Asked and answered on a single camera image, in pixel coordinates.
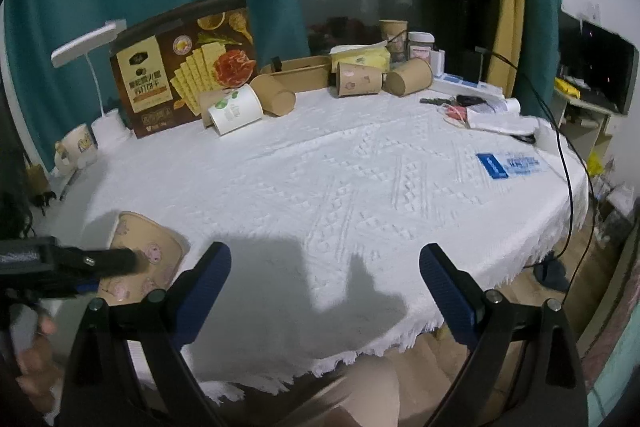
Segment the person's left hand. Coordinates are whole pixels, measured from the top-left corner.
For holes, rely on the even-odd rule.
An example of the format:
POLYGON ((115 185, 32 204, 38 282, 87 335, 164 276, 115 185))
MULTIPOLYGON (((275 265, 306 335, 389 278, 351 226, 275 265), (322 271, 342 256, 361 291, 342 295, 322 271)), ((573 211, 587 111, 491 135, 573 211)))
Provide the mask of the person's left hand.
POLYGON ((56 326, 49 315, 40 317, 32 345, 17 355, 22 375, 16 382, 37 412, 44 415, 54 409, 53 387, 61 379, 61 371, 55 365, 49 337, 56 326))

